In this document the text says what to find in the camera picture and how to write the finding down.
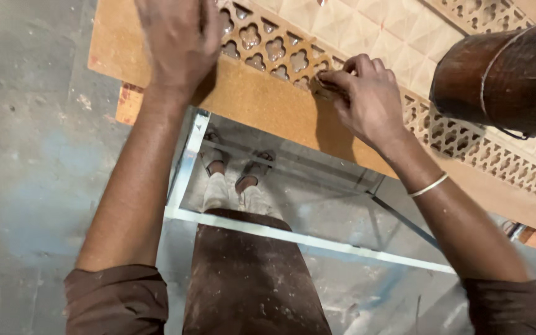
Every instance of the metal bucket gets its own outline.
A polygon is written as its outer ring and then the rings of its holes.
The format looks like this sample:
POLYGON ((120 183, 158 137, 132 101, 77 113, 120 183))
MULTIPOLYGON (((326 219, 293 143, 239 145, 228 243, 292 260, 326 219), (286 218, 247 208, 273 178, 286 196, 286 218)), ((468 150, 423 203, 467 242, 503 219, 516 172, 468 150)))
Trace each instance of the metal bucket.
POLYGON ((450 118, 536 136, 536 26, 455 44, 435 70, 429 98, 450 118))

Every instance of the concrete floor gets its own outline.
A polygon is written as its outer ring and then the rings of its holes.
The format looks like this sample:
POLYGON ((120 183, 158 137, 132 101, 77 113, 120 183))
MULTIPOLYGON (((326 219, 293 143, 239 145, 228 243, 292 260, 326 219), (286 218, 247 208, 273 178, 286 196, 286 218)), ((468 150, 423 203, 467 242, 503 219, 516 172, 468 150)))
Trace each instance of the concrete floor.
MULTIPOLYGON (((0 334, 63 334, 63 278, 130 131, 113 118, 119 81, 86 69, 95 8, 96 0, 0 0, 0 334)), ((264 191, 294 231, 446 263, 359 194, 377 174, 223 118, 212 123, 229 145, 277 151, 264 191)), ((244 164, 232 157, 227 178, 244 164)), ((184 207, 199 208, 206 180, 196 166, 184 207)), ((378 196, 428 231, 398 181, 386 178, 378 196)), ((195 224, 165 224, 157 266, 167 333, 179 334, 195 224)), ((455 276, 300 247, 334 334, 471 332, 455 276)), ((517 247, 536 272, 536 250, 517 247)))

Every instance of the person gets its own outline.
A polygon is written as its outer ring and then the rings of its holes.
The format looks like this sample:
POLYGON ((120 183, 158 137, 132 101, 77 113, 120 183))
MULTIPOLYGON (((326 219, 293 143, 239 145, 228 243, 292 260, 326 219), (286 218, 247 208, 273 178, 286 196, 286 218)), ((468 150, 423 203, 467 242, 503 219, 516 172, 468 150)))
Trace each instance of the person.
MULTIPOLYGON (((221 25, 214 0, 136 3, 153 78, 65 279, 68 334, 161 334, 168 319, 166 285, 154 265, 170 165, 186 106, 217 61, 221 25)), ((319 76, 345 92, 334 102, 341 122, 378 151, 413 196, 462 280, 476 333, 536 334, 536 280, 486 212, 404 128, 393 72, 361 54, 319 76)), ((207 136, 219 138, 212 130, 207 136)), ((239 212, 225 208, 220 195, 220 153, 205 156, 207 213, 290 230, 261 201, 257 184, 267 167, 252 166, 237 183, 251 211, 239 212)), ((331 334, 298 246, 198 225, 183 334, 276 333, 331 334)))

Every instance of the gold bangle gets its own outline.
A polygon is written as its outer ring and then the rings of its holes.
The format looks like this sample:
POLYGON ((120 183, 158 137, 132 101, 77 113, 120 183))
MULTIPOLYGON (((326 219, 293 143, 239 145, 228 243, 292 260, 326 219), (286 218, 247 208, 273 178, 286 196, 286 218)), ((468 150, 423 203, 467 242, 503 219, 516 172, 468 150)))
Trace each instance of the gold bangle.
POLYGON ((446 180, 446 178, 448 178, 448 172, 444 172, 444 175, 440 179, 435 181, 433 184, 431 184, 430 186, 427 186, 426 188, 422 189, 421 191, 409 194, 409 197, 414 198, 414 197, 417 197, 417 196, 419 196, 419 195, 431 190, 432 188, 440 185, 444 180, 446 180))

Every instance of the brown shirt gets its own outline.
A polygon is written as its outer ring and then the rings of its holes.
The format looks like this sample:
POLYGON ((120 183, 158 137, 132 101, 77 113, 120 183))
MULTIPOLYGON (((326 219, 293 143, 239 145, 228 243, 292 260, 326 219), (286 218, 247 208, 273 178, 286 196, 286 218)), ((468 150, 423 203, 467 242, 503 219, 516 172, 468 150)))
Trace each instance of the brown shirt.
MULTIPOLYGON (((271 217, 230 210, 212 213, 290 230, 271 217)), ((536 334, 536 281, 467 279, 463 286, 477 334, 536 334)), ((68 335, 163 333, 168 296, 152 266, 73 270, 65 287, 68 335)), ((198 225, 183 334, 331 331, 296 244, 198 225)))

